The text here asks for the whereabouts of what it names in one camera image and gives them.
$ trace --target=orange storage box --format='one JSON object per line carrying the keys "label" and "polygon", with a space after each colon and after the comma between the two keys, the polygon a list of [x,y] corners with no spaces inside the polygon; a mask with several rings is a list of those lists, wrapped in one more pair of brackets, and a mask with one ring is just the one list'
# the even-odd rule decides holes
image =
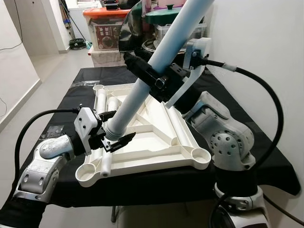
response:
{"label": "orange storage box", "polygon": [[83,15],[89,28],[94,50],[117,50],[120,29],[129,9],[91,8]]}

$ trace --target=black tablecloth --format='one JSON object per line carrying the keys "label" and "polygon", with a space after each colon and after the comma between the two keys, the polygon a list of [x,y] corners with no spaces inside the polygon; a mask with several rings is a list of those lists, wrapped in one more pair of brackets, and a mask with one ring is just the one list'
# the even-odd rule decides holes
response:
{"label": "black tablecloth", "polygon": [[[92,85],[96,83],[116,85],[135,81],[135,76],[123,66],[81,69],[58,108],[74,108],[79,104],[93,108],[95,95]],[[208,70],[205,70],[195,86],[201,91],[210,92],[228,107],[235,119],[251,128],[255,136],[255,144],[251,152],[256,159],[259,159],[271,142],[224,86]],[[73,124],[75,117],[75,114],[54,114],[37,143],[59,134],[66,133],[72,136],[75,133]],[[200,147],[208,148],[205,140],[191,127],[190,130]],[[23,164],[22,170],[31,162],[32,156],[33,150]],[[187,166],[142,172],[100,179],[93,186],[83,188],[75,179],[75,171],[83,162],[84,155],[78,156],[62,169],[51,204],[62,207],[140,205],[214,197],[212,189],[215,173],[212,163],[202,171]],[[275,149],[271,157],[258,169],[257,176],[260,185],[275,186],[293,195],[300,191],[300,184],[292,165],[278,149]]]}

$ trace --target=green lid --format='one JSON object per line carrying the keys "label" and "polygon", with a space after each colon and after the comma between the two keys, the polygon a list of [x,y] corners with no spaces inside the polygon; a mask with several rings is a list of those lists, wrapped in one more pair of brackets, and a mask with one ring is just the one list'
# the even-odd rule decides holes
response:
{"label": "green lid", "polygon": [[181,7],[173,8],[173,5],[167,5],[167,9],[160,9],[146,14],[145,20],[149,24],[172,24]]}

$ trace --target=white plastic base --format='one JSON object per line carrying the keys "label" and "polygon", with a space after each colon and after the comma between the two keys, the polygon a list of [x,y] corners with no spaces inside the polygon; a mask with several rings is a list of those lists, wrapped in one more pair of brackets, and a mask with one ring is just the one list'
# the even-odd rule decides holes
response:
{"label": "white plastic base", "polygon": [[[107,101],[116,97],[119,105],[131,92],[133,84],[105,86]],[[111,170],[101,175],[103,150],[92,151],[76,171],[83,187],[92,186],[98,179],[131,173],[193,166],[208,167],[211,155],[198,146],[180,113],[170,111],[149,96],[127,127],[126,134],[136,132],[133,140],[113,153]]]}

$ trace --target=floor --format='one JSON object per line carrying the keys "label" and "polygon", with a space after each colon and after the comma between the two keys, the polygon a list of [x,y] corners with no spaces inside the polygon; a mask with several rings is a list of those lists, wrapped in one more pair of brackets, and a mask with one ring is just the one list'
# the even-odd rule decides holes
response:
{"label": "floor", "polygon": [[[71,50],[67,54],[31,58],[43,84],[20,109],[0,133],[0,205],[10,191],[14,175],[13,153],[19,132],[35,114],[57,108],[79,69],[93,67],[87,50]],[[44,116],[33,123],[23,139],[20,162],[23,163],[51,116]],[[123,207],[118,221],[110,221],[110,207],[60,208],[47,206],[41,228],[185,228],[207,224],[212,201]]]}

